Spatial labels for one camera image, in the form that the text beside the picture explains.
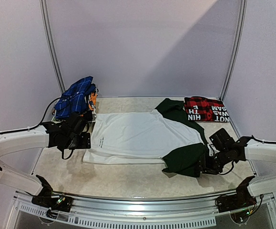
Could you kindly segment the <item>red black plaid shirt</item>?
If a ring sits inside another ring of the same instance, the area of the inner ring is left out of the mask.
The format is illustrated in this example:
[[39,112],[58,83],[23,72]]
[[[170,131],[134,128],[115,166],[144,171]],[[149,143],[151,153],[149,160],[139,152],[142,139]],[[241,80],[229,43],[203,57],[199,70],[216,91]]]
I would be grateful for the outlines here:
[[227,108],[220,100],[200,96],[185,97],[184,109],[189,121],[230,122]]

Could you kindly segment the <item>white garment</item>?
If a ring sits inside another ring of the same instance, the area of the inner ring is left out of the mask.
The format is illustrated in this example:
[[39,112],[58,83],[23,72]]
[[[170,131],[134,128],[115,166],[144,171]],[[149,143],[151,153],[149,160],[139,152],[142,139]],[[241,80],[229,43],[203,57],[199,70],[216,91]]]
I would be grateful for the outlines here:
[[98,114],[84,163],[162,164],[172,150],[206,145],[195,128],[165,118],[159,111]]

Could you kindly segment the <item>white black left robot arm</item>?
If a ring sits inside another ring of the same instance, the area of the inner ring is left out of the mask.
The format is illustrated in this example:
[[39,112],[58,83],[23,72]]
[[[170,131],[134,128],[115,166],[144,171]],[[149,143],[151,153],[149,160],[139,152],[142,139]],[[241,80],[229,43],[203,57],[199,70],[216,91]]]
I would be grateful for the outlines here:
[[1,160],[1,157],[21,151],[55,147],[63,154],[65,150],[89,149],[91,134],[85,123],[70,126],[68,123],[44,122],[36,128],[0,132],[0,184],[37,196],[46,207],[56,203],[52,188],[41,177],[29,175]]

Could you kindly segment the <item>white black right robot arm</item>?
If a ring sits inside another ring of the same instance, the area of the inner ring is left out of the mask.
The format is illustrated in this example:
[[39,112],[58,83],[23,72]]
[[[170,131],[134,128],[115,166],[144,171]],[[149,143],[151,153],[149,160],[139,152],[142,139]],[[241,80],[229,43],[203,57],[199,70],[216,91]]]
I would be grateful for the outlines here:
[[232,196],[235,208],[242,208],[250,197],[276,193],[276,142],[243,136],[234,140],[230,136],[212,135],[211,142],[216,149],[212,156],[205,154],[199,161],[200,172],[217,175],[228,163],[250,161],[256,174],[245,178]]

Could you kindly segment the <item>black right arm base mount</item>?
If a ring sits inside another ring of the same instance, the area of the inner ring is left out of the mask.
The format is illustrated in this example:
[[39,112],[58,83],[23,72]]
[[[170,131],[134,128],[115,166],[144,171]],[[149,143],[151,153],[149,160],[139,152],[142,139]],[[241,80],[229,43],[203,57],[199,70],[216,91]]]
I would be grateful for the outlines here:
[[256,197],[248,192],[249,182],[255,178],[250,176],[245,178],[236,188],[236,193],[232,195],[220,195],[215,199],[215,206],[219,213],[230,211],[231,220],[238,224],[246,224],[249,218],[255,214],[262,205],[264,194],[259,196],[257,203]]

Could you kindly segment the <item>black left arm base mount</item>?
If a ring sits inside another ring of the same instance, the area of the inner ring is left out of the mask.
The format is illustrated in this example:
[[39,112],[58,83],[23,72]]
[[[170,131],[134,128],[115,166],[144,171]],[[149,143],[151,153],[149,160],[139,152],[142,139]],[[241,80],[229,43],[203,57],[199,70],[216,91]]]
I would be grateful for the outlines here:
[[36,175],[36,178],[40,180],[42,189],[38,195],[33,195],[32,204],[47,208],[45,215],[51,219],[57,219],[59,211],[69,213],[74,199],[64,194],[54,194],[45,178],[39,175]]

